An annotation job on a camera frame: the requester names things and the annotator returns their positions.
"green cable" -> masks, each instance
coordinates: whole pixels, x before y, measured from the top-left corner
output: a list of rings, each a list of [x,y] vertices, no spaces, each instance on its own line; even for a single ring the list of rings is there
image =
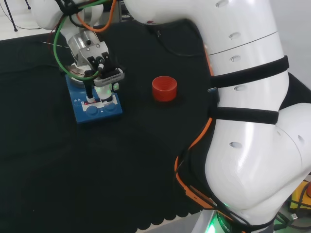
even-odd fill
[[[68,76],[70,76],[70,77],[72,77],[72,78],[75,78],[75,79],[77,79],[77,80],[80,80],[80,81],[92,80],[92,79],[94,79],[94,78],[98,75],[99,71],[96,71],[96,73],[95,73],[93,76],[91,76],[91,77],[85,77],[85,78],[83,78],[83,77],[77,76],[77,75],[75,75],[75,74],[70,73],[70,72],[61,64],[61,62],[60,62],[60,60],[59,60],[59,58],[58,58],[58,56],[57,56],[57,52],[56,52],[57,41],[58,41],[58,37],[59,37],[59,34],[60,34],[60,30],[62,29],[62,27],[63,27],[63,25],[64,25],[66,19],[67,19],[67,17],[64,17],[64,18],[63,18],[63,20],[61,21],[61,23],[60,23],[60,25],[59,25],[59,28],[58,28],[58,30],[57,30],[57,32],[56,32],[56,35],[55,35],[54,45],[53,45],[53,52],[54,52],[54,55],[55,55],[55,59],[56,59],[58,65],[61,67],[61,69],[62,69],[66,74],[68,74]]]
[[[90,3],[88,5],[79,7],[79,9],[84,9],[84,8],[87,8],[87,7],[90,7],[90,6],[97,6],[99,4],[103,4],[105,1],[108,1],[108,0],[99,0],[99,1],[96,1],[96,2],[93,2],[93,3]]]

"yellow object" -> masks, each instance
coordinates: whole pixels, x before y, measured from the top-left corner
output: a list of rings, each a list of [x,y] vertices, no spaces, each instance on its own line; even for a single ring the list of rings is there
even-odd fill
[[[300,199],[300,196],[301,196],[301,193],[302,193],[302,190],[304,189],[304,187],[306,185],[308,185],[309,182],[307,181],[304,181],[300,184],[300,186],[293,192],[292,194],[292,200],[294,201],[299,201]],[[307,195],[307,192],[305,192],[304,196],[303,196],[303,199],[302,199],[302,203],[303,204],[307,204],[307,205],[311,205],[311,198],[308,197]],[[291,209],[297,209],[298,208],[298,204],[295,204],[295,203],[291,203]],[[300,206],[300,208],[303,208],[303,209],[307,209],[307,210],[311,210],[310,207],[306,207],[306,206]]]

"label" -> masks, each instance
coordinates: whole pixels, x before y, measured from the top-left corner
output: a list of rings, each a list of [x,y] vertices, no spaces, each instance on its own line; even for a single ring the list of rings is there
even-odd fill
[[[225,233],[232,233],[232,227],[230,223],[226,220],[226,217],[220,214],[219,212],[217,212],[216,215],[217,215],[217,219],[223,231]]]

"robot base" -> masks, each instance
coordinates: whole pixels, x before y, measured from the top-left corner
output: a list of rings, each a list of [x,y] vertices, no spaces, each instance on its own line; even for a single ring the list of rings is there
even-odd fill
[[[274,224],[272,223],[269,227],[263,230],[256,231],[256,232],[257,233],[273,233]],[[192,233],[199,233],[199,232],[197,231],[196,228],[194,228]],[[241,230],[235,229],[233,226],[230,225],[228,221],[226,221],[226,218],[223,215],[219,214],[217,211],[213,211],[209,219],[209,224],[205,230],[205,233],[244,233],[244,232],[242,232]]]
[[[67,75],[66,82],[74,115],[78,124],[122,114],[122,108],[117,94],[112,93],[113,100],[111,102],[102,103],[95,89],[93,89],[95,101],[93,103],[88,103],[86,100],[86,91],[84,89],[75,86]]]

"orange cable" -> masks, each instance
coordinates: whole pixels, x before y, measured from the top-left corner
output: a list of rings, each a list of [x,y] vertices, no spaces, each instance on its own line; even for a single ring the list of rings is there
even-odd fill
[[[177,165],[178,165],[178,157],[175,160],[175,164],[174,164],[174,169],[175,171],[177,170]],[[180,183],[180,185],[183,187],[183,189],[186,191],[186,195],[188,197],[190,197],[192,200],[194,200],[196,203],[200,204],[201,206],[203,206],[204,208],[208,208],[211,209],[212,206],[209,205],[208,203],[206,203],[204,200],[202,200],[201,198],[199,198],[195,193],[193,193],[180,179],[179,174],[176,173],[176,179],[178,180],[178,182]]]
[[[107,28],[109,28],[109,26],[110,26],[110,24],[111,24],[111,22],[112,22],[113,11],[114,11],[114,9],[115,9],[116,3],[117,3],[117,0],[113,0],[112,5],[111,5],[109,20],[108,20],[107,24],[106,24],[103,28],[95,29],[95,28],[92,28],[92,27],[88,26],[88,25],[80,18],[80,16],[79,16],[78,14],[76,14],[77,19],[80,21],[80,23],[81,23],[84,27],[86,27],[86,28],[89,29],[90,31],[96,32],[96,33],[102,33],[102,32],[105,31]]]
[[[194,140],[194,142],[192,142],[192,144],[190,145],[188,149],[192,148],[195,144],[197,144],[202,139],[202,137],[205,135],[208,128],[210,127],[211,123],[212,123],[212,118],[208,119],[206,126],[204,127],[200,135]]]

